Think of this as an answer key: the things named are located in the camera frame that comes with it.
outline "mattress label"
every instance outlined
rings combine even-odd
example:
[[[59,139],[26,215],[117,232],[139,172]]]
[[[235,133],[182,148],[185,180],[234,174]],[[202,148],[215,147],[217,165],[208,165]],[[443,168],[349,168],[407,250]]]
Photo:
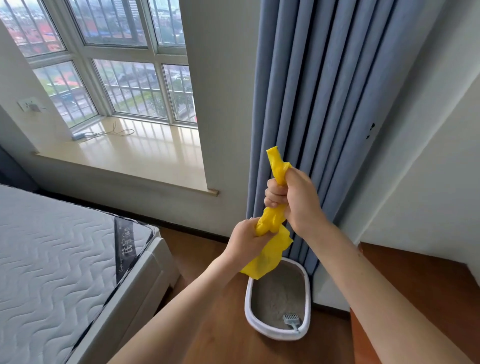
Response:
[[[117,284],[137,257],[133,239],[133,222],[115,217],[115,261]]]

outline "litter scoop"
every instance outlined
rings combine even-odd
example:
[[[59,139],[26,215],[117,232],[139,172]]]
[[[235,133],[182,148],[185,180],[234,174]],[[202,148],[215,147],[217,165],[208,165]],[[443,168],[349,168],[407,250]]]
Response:
[[[286,325],[290,325],[296,332],[299,332],[300,317],[297,314],[285,314],[283,315],[283,322]]]

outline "wooden cabinet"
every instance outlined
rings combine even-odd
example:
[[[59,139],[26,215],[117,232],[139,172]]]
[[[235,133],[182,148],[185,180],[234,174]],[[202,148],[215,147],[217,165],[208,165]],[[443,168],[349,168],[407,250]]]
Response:
[[[462,263],[360,243],[365,257],[474,363],[480,363],[480,288]],[[351,312],[356,364],[379,364]]]

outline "blue curtain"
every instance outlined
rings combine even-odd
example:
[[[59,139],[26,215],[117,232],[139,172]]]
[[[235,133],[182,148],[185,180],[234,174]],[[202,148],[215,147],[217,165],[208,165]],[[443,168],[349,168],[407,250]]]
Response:
[[[260,216],[271,176],[265,150],[307,173],[334,221],[364,157],[366,137],[391,105],[402,54],[425,0],[263,0],[253,99],[247,217]],[[311,275],[318,259],[294,239],[284,256]]]
[[[0,146],[0,183],[27,191],[39,189],[37,183],[23,168]]]

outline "wooden floor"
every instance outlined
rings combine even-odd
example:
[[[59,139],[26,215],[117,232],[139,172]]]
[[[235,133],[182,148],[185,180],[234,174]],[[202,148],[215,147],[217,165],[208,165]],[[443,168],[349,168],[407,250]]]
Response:
[[[197,278],[225,244],[160,228],[181,277],[168,299]],[[310,328],[299,341],[271,340],[250,327],[243,310],[247,276],[239,273],[225,288],[185,358],[185,364],[328,363],[351,364],[350,322],[313,310]]]

